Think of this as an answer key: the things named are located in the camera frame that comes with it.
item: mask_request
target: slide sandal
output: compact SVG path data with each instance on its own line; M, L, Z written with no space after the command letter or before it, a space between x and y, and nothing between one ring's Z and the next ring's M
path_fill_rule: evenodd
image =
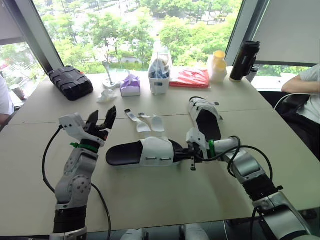
M214 104L202 97L194 96L189 100L188 110L195 127L204 134L207 142L221 139L218 121L222 120L222 117Z
M147 139L153 139L153 140L166 140L166 139L162 139L162 138L156 138L156 137L148 137L146 139L143 139L142 141L146 141ZM179 163L179 159L175 159L174 157L174 152L176 152L179 149L182 149L183 147L172 140L168 140L169 145L170 145L170 151L171 151L171 155L173 158L173 161L171 159L166 161L165 158L162 158L163 160L159 160L158 162L153 162L153 164L151 165L147 165L146 163L142 163L142 155L143 155L143 150L144 150L144 145L142 143L142 141L137 141L137 142L132 142L132 143L127 143L127 144L121 144L121 145L117 145L114 147L111 147L106 155L105 155L105 159L106 162L113 166L113 167L134 167L134 166L151 166L151 167L165 167L165 166L171 166L174 164L178 164ZM159 154L159 148L156 148L156 155Z

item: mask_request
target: window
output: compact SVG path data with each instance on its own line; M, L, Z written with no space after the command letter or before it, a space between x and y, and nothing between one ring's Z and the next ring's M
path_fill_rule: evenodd
M284 74L298 75L309 69L308 66L255 65L259 68L257 76L281 77Z
M20 87L26 98L46 76L25 42L0 45L0 74L9 89Z
M282 86L310 67L284 66L284 65L259 65L255 64L259 71L252 81L252 85L259 91L280 92Z
M174 66L205 65L225 51L242 0L34 0L65 65L146 71L154 50Z

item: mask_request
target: bag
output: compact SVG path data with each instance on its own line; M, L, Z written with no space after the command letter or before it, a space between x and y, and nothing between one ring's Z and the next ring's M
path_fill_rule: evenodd
M70 101L93 92L94 87L85 74L73 66L65 66L48 73L51 82Z

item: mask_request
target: robotic arm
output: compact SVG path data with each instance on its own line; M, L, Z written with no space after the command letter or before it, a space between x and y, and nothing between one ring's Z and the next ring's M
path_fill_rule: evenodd
M214 141L213 146L209 146L208 142L205 141L205 136L195 128L188 132L187 142L189 148L184 149L184 153L180 152L178 154L181 156L184 154L184 159L186 159L186 156L191 158L191 170L193 171L196 170L196 163L208 159L207 156L210 151L217 156L234 149L219 159L222 162L229 163L239 144L236 138L231 137ZM311 235L306 221L280 191L283 188L275 187L261 165L243 148L239 149L234 158L231 170L252 199L252 205L262 218L260 224L268 239L291 240Z
M99 112L95 111L85 123L78 113L63 116L60 124L70 137L80 141L67 160L63 176L55 188L57 203L51 240L85 240L87 235L86 209L91 190L91 177L117 116L114 106L103 124L97 125Z

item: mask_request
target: yellow bottle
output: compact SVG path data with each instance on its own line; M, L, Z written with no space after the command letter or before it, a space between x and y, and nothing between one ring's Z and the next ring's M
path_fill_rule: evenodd
M221 83L227 75L227 63L225 61L226 54L219 50L213 53L212 77L214 83Z

